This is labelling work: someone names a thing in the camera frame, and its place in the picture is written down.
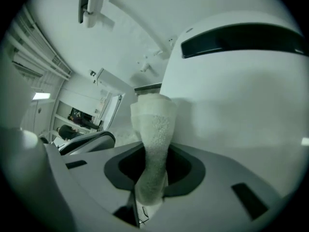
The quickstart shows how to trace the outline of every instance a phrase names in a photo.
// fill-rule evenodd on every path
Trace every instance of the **bright rectangular light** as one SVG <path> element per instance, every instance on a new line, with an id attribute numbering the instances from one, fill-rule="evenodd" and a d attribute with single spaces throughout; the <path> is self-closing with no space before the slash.
<path id="1" fill-rule="evenodd" d="M 35 93 L 33 100 L 49 99 L 50 93 Z"/>

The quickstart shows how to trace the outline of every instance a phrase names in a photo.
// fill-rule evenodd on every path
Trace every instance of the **light fixture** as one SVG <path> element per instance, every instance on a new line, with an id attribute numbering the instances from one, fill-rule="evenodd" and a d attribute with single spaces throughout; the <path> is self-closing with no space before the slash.
<path id="1" fill-rule="evenodd" d="M 50 97 L 50 93 L 35 93 L 33 100 L 43 100 L 48 99 Z"/>

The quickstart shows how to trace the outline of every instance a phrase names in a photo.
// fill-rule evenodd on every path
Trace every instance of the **person in dark clothing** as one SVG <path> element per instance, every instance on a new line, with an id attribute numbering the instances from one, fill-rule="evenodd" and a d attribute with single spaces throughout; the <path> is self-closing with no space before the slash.
<path id="1" fill-rule="evenodd" d="M 82 134 L 77 132 L 77 129 L 73 129 L 71 126 L 63 125 L 57 128 L 57 132 L 64 140 L 72 139 L 74 137 L 81 136 Z"/>
<path id="2" fill-rule="evenodd" d="M 91 123 L 90 121 L 81 118 L 81 117 L 75 117 L 73 118 L 73 116 L 68 116 L 68 120 L 73 121 L 75 124 L 80 125 L 81 127 L 90 127 L 92 129 L 98 130 L 99 126 L 96 126 L 95 124 Z"/>

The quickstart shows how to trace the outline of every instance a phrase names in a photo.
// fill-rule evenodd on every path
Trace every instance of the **person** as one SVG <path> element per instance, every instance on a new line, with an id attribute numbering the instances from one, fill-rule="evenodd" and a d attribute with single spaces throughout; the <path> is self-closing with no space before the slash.
<path id="1" fill-rule="evenodd" d="M 95 129 L 95 130 L 98 130 L 99 129 L 99 126 L 91 123 L 90 121 L 84 119 L 84 118 L 81 118 L 81 117 L 73 117 L 71 115 L 68 116 L 68 120 L 71 120 L 73 121 L 75 124 L 77 125 L 80 125 L 81 127 L 90 127 L 92 129 Z"/>
<path id="2" fill-rule="evenodd" d="M 67 126 L 67 125 L 63 125 L 57 128 L 57 132 L 59 136 L 64 140 L 68 140 L 74 137 L 81 136 L 82 134 L 78 133 L 77 131 L 78 131 L 77 129 L 73 129 L 71 126 Z"/>

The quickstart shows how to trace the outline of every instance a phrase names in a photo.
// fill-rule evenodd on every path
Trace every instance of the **white cylinder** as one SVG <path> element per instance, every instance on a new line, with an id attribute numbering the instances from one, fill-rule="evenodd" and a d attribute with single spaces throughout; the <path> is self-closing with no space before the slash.
<path id="1" fill-rule="evenodd" d="M 97 6 L 97 0 L 88 0 L 87 11 L 93 13 Z"/>
<path id="2" fill-rule="evenodd" d="M 140 72 L 145 72 L 150 67 L 149 63 L 144 63 L 142 68 L 140 69 Z"/>
<path id="3" fill-rule="evenodd" d="M 92 28 L 96 24 L 97 18 L 95 14 L 89 14 L 88 12 L 84 12 L 83 16 L 83 25 L 85 28 Z"/>

